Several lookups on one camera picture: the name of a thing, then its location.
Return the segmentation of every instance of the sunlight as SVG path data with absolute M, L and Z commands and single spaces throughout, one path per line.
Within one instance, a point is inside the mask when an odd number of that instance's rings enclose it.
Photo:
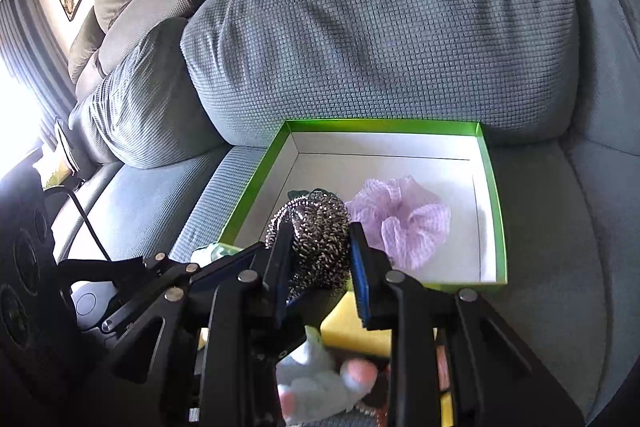
M 0 74 L 0 177 L 29 152 L 38 139 L 40 121 L 40 109 L 33 95 L 3 73 Z

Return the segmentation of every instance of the stuffed animal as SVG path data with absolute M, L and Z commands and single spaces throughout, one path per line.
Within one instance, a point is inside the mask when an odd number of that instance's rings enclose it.
M 280 408 L 287 425 L 328 418 L 351 410 L 373 388 L 376 366 L 365 359 L 335 362 L 316 328 L 305 327 L 306 341 L 276 366 Z

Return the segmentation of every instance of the black speaker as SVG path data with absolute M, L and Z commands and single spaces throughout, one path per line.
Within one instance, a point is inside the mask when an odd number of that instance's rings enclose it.
M 40 176 L 20 164 L 0 180 L 0 360 L 8 368 L 2 387 L 15 391 L 14 399 L 0 397 L 0 417 L 18 415 L 23 425 L 41 417 L 55 425 L 69 390 L 86 372 L 53 247 Z

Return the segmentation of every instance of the gray couch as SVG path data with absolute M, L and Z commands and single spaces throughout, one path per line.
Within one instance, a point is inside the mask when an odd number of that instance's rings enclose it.
M 78 197 L 114 259 L 215 241 L 286 118 L 481 121 L 489 298 L 591 420 L 640 351 L 640 0 L 96 0 L 71 49 Z M 56 255 L 99 258 L 69 204 Z

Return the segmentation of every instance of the yellow sponge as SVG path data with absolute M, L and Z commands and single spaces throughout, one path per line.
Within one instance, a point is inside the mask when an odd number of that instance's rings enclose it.
M 442 427 L 453 427 L 453 402 L 451 393 L 445 393 L 440 398 L 440 415 Z
M 320 325 L 322 342 L 364 355 L 391 356 L 391 330 L 367 331 L 362 327 L 353 292 L 345 293 Z

